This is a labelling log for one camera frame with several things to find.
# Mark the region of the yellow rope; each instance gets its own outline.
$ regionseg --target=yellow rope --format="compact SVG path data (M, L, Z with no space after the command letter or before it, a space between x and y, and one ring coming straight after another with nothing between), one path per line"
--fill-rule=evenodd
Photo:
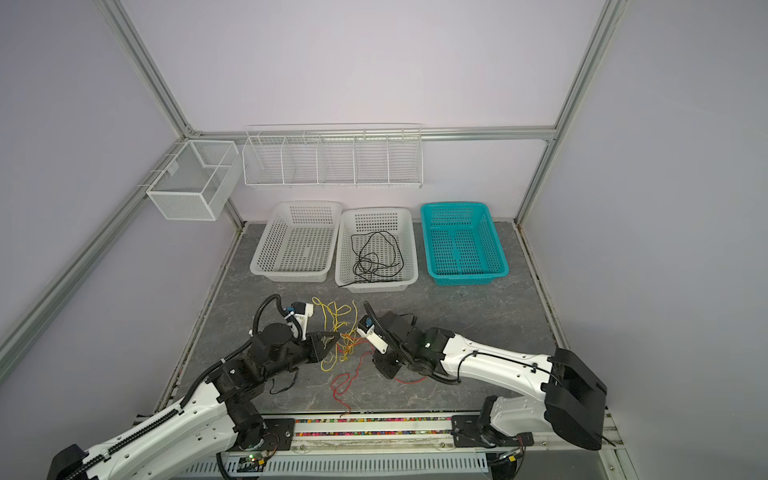
M347 357L354 353L355 345L359 345L365 341L357 336L357 305L355 304L355 300L353 300L352 305L355 307L355 319L352 321L352 327L349 328L349 331L345 331L341 329L344 326L348 326L349 322L342 322L339 318L345 316L347 313L351 313L352 307L349 305L337 306L335 301L326 305L316 296L312 298L312 303L319 306L323 311L324 330L328 330L328 317L330 316L333 321L331 330L333 332L342 332L341 339L336 344L336 348L331 352L331 359L323 359L323 361L320 362L321 370L330 372L333 370L333 367L336 366L337 362L345 362Z

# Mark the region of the wire basket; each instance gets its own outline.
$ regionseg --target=wire basket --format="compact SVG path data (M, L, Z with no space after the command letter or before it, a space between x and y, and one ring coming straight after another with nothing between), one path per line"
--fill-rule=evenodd
M168 220L216 220L243 173L233 141L189 140L147 189Z
M246 185L421 187L421 134L249 136Z
M399 292L419 278L411 213L362 208L341 216L336 284L352 293Z
M336 202L281 202L270 214L250 262L273 282L323 282L339 232Z
M485 285L509 273L502 242L484 204L422 206L427 270L438 285Z

